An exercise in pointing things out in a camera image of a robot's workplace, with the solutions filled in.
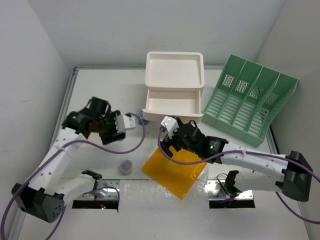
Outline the blue labelled bottle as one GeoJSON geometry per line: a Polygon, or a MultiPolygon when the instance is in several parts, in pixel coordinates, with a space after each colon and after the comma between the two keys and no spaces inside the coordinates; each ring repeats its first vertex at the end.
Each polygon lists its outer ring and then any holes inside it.
{"type": "Polygon", "coordinates": [[[144,118],[142,109],[137,110],[136,115],[138,117],[138,124],[139,125],[142,126],[142,125],[147,125],[149,123],[149,121],[144,118]]]}

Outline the white drawer cabinet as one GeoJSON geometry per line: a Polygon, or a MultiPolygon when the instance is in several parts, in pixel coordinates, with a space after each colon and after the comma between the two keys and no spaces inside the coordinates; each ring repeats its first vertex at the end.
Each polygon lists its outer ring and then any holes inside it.
{"type": "Polygon", "coordinates": [[[205,86],[204,59],[199,52],[150,51],[146,56],[147,97],[143,118],[161,122],[165,116],[184,123],[201,122],[205,86]]]}

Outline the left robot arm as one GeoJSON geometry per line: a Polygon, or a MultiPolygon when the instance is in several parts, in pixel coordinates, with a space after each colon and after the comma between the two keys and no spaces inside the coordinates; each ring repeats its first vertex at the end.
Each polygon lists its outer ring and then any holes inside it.
{"type": "Polygon", "coordinates": [[[73,155],[91,133],[100,136],[103,145],[123,140],[126,129],[134,127],[131,118],[112,111],[106,100],[92,97],[87,105],[70,112],[63,121],[58,136],[38,167],[38,173],[26,184],[16,183],[11,193],[21,211],[47,223],[61,216],[64,207],[81,195],[81,191],[91,191],[102,175],[84,170],[74,180],[59,185],[62,173],[73,155]]]}

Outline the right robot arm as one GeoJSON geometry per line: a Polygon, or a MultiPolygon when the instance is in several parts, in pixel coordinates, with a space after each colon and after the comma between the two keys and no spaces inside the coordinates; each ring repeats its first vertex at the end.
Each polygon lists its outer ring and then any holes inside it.
{"type": "Polygon", "coordinates": [[[236,196],[248,190],[282,193],[286,197],[307,202],[310,197],[313,169],[302,153],[269,154],[236,145],[220,137],[205,135],[195,121],[187,123],[178,117],[165,116],[158,138],[161,153],[173,159],[171,149],[188,151],[199,157],[198,163],[238,166],[245,171],[231,170],[222,188],[236,196]]]}

